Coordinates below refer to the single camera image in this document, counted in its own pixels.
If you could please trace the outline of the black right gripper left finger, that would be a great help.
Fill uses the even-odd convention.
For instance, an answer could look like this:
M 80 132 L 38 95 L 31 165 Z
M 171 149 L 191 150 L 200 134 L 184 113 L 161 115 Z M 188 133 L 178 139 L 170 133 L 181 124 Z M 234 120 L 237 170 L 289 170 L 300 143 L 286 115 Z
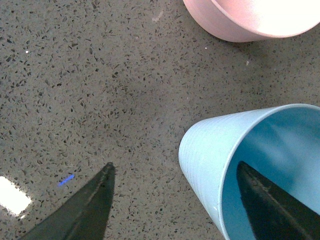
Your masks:
M 115 167 L 107 163 L 60 208 L 21 237 L 22 240 L 102 240 L 115 188 Z

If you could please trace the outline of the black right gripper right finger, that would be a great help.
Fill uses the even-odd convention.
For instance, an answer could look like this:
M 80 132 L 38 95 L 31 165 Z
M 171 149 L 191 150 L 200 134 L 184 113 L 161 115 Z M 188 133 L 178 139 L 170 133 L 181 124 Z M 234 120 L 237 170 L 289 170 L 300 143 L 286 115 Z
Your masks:
M 320 216 L 253 167 L 240 161 L 236 179 L 257 240 L 318 240 Z

